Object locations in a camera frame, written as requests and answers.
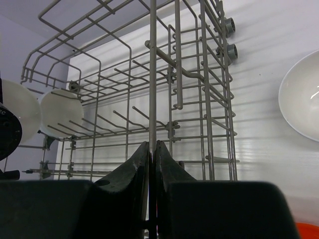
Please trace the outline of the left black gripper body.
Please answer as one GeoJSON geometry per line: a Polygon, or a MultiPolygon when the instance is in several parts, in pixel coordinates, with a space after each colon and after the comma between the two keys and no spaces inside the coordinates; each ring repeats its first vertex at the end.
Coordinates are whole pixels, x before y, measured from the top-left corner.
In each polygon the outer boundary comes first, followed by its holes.
{"type": "Polygon", "coordinates": [[[7,159],[19,146],[22,126],[18,118],[0,104],[0,160],[7,159]]]}

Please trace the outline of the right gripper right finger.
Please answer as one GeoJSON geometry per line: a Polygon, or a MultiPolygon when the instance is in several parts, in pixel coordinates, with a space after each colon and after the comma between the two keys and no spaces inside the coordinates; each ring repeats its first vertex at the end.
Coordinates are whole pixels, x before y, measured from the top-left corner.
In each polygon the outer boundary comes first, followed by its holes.
{"type": "Polygon", "coordinates": [[[158,233],[161,239],[297,239],[281,190],[258,181],[194,179],[156,147],[158,233]]]}

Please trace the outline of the orange bowl left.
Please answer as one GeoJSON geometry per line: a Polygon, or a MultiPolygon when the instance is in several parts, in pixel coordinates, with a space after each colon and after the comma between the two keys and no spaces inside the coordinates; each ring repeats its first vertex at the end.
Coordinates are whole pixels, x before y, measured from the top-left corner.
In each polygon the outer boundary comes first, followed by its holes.
{"type": "Polygon", "coordinates": [[[301,239],[319,239],[319,226],[308,223],[296,223],[301,239]]]}

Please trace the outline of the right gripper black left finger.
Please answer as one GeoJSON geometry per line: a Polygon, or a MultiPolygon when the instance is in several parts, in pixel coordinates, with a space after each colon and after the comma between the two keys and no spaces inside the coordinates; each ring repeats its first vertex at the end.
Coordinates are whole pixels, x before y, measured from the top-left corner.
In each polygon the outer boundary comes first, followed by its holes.
{"type": "Polygon", "coordinates": [[[142,239],[149,143],[96,182],[0,175],[3,239],[142,239]]]}

